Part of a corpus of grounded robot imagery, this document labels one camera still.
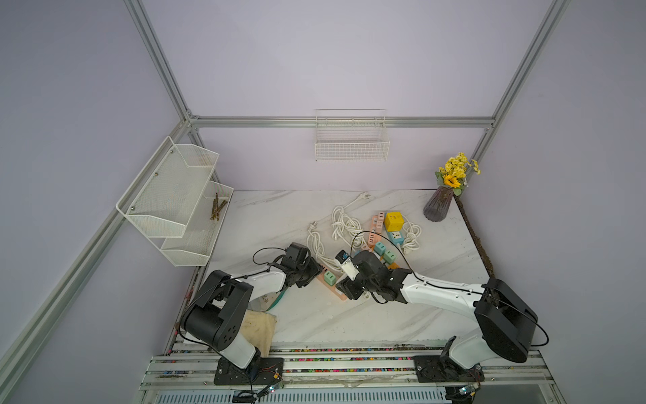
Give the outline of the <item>green plug adapter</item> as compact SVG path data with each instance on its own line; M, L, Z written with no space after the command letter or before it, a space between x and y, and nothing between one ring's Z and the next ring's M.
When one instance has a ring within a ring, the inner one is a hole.
M336 281L337 281L337 277L335 276L335 274L333 274L330 271L326 271L323 274L323 279L326 282L326 284L328 284L329 286L334 286L336 284Z

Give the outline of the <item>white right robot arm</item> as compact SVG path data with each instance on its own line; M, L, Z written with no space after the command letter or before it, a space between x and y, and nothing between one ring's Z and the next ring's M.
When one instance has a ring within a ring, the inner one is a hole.
M336 288L351 300L369 293L380 304L431 306L477 323L466 335L449 338L442 355L451 365L467 370L494 358L527 361L538 316L504 281L491 278L484 284L464 284L424 277L407 268L388 269L368 250L353 256L342 250L336 261L346 274Z

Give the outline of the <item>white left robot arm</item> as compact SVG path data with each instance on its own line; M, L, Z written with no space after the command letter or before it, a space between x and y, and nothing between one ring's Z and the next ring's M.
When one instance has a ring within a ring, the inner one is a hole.
M178 332L190 343L215 350L239 370L259 370L262 354L242 335L249 303L259 297L303 288L324 271L309 249L291 243L274 260L251 274L211 272L181 316Z

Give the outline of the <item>teal plug adapter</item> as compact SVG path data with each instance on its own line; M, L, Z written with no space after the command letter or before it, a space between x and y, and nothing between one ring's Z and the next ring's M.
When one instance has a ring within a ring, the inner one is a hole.
M373 251L378 254L378 256L383 256L386 252L386 246L383 242L376 242L373 246Z

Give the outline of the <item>yellow cube socket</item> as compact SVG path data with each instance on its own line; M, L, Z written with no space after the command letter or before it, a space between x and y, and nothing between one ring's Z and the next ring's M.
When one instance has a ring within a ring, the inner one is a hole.
M399 232L404 224L405 219L398 211L391 211L385 215L384 226L387 232Z

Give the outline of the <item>teal power strip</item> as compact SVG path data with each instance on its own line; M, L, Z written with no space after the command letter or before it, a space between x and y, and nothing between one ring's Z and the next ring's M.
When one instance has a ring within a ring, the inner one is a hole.
M405 242L405 238L403 237L401 231L387 232L387 235L390 242L395 245L401 246Z

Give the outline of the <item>pink power strip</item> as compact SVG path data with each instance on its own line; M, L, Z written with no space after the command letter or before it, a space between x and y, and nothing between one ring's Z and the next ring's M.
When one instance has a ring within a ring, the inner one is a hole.
M368 230L365 233L367 237L366 242L368 248L374 248L377 242L382 240L382 232L385 220L385 212L381 211L377 215L373 215L369 224Z

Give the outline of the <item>beige cloth glove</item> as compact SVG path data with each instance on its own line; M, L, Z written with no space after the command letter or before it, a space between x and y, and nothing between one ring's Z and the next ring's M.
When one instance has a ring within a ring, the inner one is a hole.
M259 349L262 357L268 357L272 346L277 318L269 313L246 311L242 327L242 336Z

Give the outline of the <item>purple ribbed glass vase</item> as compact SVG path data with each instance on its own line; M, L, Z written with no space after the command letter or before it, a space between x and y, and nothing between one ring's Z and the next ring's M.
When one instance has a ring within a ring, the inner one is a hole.
M447 216L453 198L454 191L452 188L439 187L424 206L424 217L430 222L442 222Z

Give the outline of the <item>brown sticks on shelf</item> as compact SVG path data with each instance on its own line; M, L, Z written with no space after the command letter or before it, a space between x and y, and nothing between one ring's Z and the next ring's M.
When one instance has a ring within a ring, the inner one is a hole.
M222 210L228 205L229 200L227 199L221 199L218 194L215 194L215 198L213 199L213 205L211 209L211 216L210 220L212 221L219 221L220 220L220 214Z

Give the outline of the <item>yellow artificial flower bouquet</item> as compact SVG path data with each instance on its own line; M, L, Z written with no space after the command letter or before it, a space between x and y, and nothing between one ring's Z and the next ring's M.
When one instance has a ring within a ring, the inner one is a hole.
M443 166L435 172L437 185L440 188L451 190L454 196L460 196L469 186L469 174L480 175L479 162L467 158L464 153L449 158Z

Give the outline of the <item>white mesh two-tier shelf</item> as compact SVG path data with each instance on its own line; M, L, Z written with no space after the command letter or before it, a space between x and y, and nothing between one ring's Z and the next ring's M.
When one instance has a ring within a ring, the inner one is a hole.
M216 181L219 154L167 137L116 210L175 267L210 262L234 189ZM215 194L229 200L210 220Z

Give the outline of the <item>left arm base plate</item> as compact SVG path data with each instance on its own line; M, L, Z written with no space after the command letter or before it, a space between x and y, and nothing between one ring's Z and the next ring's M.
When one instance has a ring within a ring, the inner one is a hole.
M215 372L214 384L218 386L271 385L282 379L283 358L256 358L247 368L239 368L230 360L221 358Z

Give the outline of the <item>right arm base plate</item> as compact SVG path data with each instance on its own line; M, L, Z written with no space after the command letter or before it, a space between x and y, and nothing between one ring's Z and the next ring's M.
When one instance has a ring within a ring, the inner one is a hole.
M440 355L413 357L414 370L420 383L482 382L484 374L478 365L463 369Z

